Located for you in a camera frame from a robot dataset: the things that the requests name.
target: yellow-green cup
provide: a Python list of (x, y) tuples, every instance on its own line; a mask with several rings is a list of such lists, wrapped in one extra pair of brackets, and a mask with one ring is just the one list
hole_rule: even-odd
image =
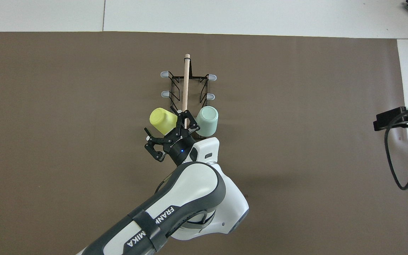
[(209, 137), (217, 131), (218, 111), (211, 106), (204, 106), (196, 116), (196, 122), (200, 129), (197, 134), (203, 137)]
[(177, 116), (163, 108), (157, 108), (152, 111), (149, 121), (160, 133), (166, 135), (175, 128)]

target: white floor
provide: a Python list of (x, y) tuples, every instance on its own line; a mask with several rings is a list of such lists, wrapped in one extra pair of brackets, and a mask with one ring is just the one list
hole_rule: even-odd
[(146, 31), (398, 39), (408, 106), (408, 11), (400, 0), (0, 0), (0, 31)]

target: wooden handle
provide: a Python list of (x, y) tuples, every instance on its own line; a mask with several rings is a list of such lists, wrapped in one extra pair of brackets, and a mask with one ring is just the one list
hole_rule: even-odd
[(182, 95), (182, 111), (188, 107), (188, 81), (190, 79), (190, 54), (185, 54), (185, 67), (183, 70), (183, 95)]

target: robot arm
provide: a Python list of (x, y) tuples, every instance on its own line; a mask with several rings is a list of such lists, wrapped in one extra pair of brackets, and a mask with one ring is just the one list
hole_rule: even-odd
[(144, 255), (159, 251), (183, 223), (225, 198), (219, 172), (200, 162), (179, 165), (156, 194), (77, 255)]

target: thick black cable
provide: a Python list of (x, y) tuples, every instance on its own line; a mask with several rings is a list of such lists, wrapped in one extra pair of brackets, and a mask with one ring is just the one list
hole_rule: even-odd
[(402, 186), (400, 184), (400, 182), (398, 181), (398, 177), (396, 176), (395, 170), (393, 169), (393, 164), (391, 162), (391, 157), (390, 157), (390, 150), (388, 149), (388, 133), (390, 132), (390, 129), (392, 128), (392, 126), (403, 116), (408, 114), (408, 110), (400, 113), (398, 116), (396, 116), (395, 118), (393, 118), (390, 123), (387, 126), (387, 129), (385, 130), (385, 135), (384, 135), (384, 143), (385, 143), (385, 152), (387, 153), (387, 160), (388, 160), (388, 165), (390, 166), (390, 171), (391, 174), (393, 175), (393, 178), (395, 179), (396, 185), (398, 185), (398, 187), (401, 190), (407, 190), (408, 189), (408, 182), (405, 186)]

